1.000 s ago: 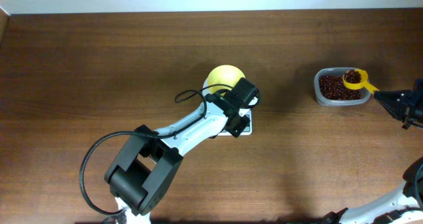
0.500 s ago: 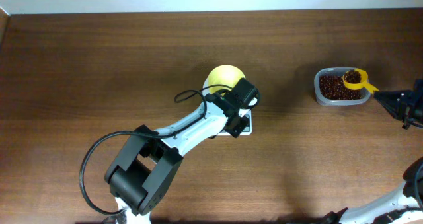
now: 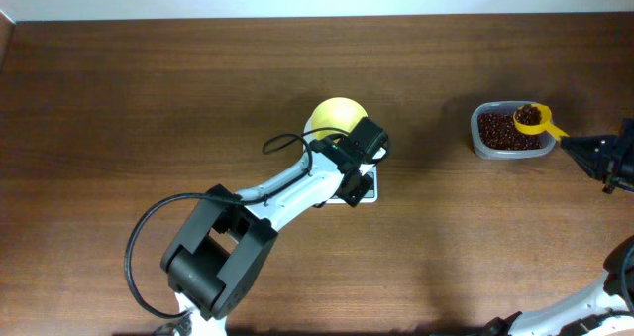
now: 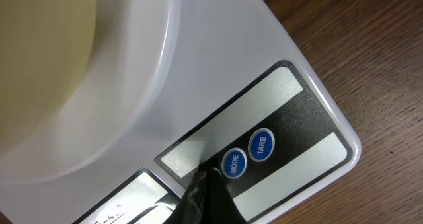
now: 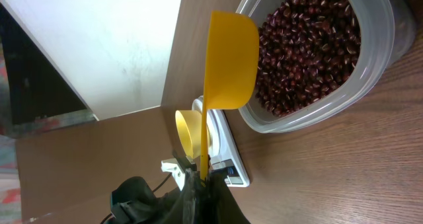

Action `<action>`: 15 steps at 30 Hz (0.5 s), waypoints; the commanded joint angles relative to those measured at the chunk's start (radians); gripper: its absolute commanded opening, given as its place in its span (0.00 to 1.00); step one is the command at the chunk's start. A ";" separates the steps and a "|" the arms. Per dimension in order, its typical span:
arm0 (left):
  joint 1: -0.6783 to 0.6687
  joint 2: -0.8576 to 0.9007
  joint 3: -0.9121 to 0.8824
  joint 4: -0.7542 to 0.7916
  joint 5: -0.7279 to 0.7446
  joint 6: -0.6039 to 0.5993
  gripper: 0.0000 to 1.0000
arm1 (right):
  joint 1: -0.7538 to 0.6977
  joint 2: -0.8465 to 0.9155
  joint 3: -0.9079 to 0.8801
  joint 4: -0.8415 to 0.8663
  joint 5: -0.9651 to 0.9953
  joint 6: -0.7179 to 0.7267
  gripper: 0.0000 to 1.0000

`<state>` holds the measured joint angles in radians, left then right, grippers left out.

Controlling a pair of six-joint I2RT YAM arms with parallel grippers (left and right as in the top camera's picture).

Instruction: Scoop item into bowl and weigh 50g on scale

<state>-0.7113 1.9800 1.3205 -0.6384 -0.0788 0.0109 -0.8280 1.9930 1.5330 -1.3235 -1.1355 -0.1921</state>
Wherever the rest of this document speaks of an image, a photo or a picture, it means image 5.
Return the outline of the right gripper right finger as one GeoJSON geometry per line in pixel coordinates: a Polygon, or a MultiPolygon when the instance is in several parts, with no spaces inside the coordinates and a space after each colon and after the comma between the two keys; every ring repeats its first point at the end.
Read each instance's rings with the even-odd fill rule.
{"type": "Polygon", "coordinates": [[[206,202],[206,223],[250,224],[221,174],[212,175],[208,187],[210,197],[206,202]]]}

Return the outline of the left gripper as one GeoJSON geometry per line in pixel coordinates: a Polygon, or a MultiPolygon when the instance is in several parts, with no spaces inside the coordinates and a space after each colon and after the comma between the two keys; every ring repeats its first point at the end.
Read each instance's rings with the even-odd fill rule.
{"type": "MultiPolygon", "coordinates": [[[[176,185],[178,186],[179,190],[182,191],[185,184],[185,171],[188,168],[192,168],[196,170],[196,163],[188,156],[185,157],[178,157],[176,152],[173,152],[173,158],[166,159],[161,161],[161,170],[163,172],[168,172],[170,176],[174,178],[176,185]]],[[[223,167],[219,169],[213,169],[211,174],[222,174],[227,181],[227,184],[230,184],[229,177],[231,175],[237,175],[237,169],[232,165],[229,167],[223,167]]]]}

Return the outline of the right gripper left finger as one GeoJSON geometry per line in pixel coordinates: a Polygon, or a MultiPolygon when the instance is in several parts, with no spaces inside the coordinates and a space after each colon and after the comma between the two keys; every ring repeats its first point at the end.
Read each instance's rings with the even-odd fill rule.
{"type": "Polygon", "coordinates": [[[172,192],[163,196],[165,213],[163,214],[161,223],[203,223],[203,191],[199,172],[193,171],[191,168],[187,169],[184,188],[181,191],[174,189],[172,192]]]}

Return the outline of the yellow plastic measuring scoop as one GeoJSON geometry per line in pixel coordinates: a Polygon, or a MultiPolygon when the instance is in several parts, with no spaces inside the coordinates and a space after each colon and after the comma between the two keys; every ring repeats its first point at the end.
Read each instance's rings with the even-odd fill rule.
{"type": "Polygon", "coordinates": [[[259,57],[258,28],[238,13],[212,11],[206,48],[200,178],[208,177],[207,111],[243,107],[253,94],[259,57]]]}

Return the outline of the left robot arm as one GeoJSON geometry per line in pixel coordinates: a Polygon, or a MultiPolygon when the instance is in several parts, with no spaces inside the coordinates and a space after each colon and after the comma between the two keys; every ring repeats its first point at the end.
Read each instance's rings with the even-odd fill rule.
{"type": "Polygon", "coordinates": [[[134,176],[111,193],[110,214],[103,223],[248,223],[224,181],[224,172],[199,177],[197,166],[188,157],[177,157],[183,188],[155,196],[145,179],[134,176]]]}

